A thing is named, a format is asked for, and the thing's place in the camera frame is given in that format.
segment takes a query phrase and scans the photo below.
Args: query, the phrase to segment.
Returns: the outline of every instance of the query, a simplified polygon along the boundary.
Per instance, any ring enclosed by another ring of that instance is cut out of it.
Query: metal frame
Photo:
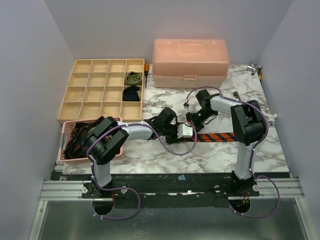
[[[295,199],[302,223],[309,240],[318,240],[315,227],[308,212],[304,199],[304,192],[298,178],[273,178],[277,185],[281,198]],[[102,201],[111,202],[111,198],[82,198],[84,193],[84,184],[90,183],[90,180],[75,181],[44,181],[40,193],[39,203],[33,221],[29,240],[38,240],[41,227],[44,221],[47,204],[50,201]],[[257,181],[259,196],[251,196],[251,199],[274,199],[277,198],[277,192],[272,183],[267,179],[258,179]],[[196,194],[197,192],[188,192],[188,194]],[[239,197],[228,197],[229,200],[241,199]]]

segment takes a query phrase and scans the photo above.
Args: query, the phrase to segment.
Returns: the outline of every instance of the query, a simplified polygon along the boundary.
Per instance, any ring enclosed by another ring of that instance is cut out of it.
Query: gray floor
[[[274,208],[275,200],[252,201],[248,213],[259,215]],[[132,209],[117,209],[124,216]],[[50,202],[41,240],[306,240],[294,199],[281,201],[278,212],[263,219],[233,214],[228,208],[141,209],[122,221],[93,217],[90,202]]]

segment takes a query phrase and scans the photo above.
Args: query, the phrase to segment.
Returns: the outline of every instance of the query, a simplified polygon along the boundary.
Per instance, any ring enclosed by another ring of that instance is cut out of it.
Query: orange screwdriver
[[[144,65],[144,75],[145,75],[145,88],[147,88],[147,77],[149,73],[149,63]]]

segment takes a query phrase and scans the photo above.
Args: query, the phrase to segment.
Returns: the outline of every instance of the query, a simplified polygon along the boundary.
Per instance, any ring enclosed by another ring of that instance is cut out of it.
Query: white marble table
[[[226,97],[234,98],[232,93],[238,91],[241,100],[257,100],[265,113],[269,107],[258,79],[247,71],[247,66],[231,66],[229,76],[221,86]],[[183,107],[189,89],[155,88],[151,75],[147,79],[147,88],[143,94],[142,119],[149,119],[160,113],[164,107],[173,109],[179,121],[185,121],[186,111]],[[190,103],[200,108],[195,94],[190,96]],[[223,113],[213,120],[200,133],[232,132],[231,118]],[[175,152],[186,152],[192,142],[172,144]],[[122,159],[111,161],[112,174],[165,174],[165,173],[229,173],[237,160],[237,142],[198,142],[194,150],[185,156],[176,156],[167,152],[157,140],[136,140],[126,142],[123,146]],[[267,138],[259,145],[254,166],[255,172],[288,172],[279,138],[274,127],[269,128]],[[90,164],[63,166],[64,174],[90,174]]]

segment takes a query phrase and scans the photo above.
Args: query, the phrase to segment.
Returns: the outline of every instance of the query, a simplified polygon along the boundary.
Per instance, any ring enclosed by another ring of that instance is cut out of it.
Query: white wall
[[[152,59],[158,38],[222,38],[256,63],[293,0],[44,0],[75,58]]]
[[[320,1],[294,0],[265,50],[262,86],[320,236]]]
[[[28,239],[61,126],[73,56],[42,0],[0,7],[0,234]]]

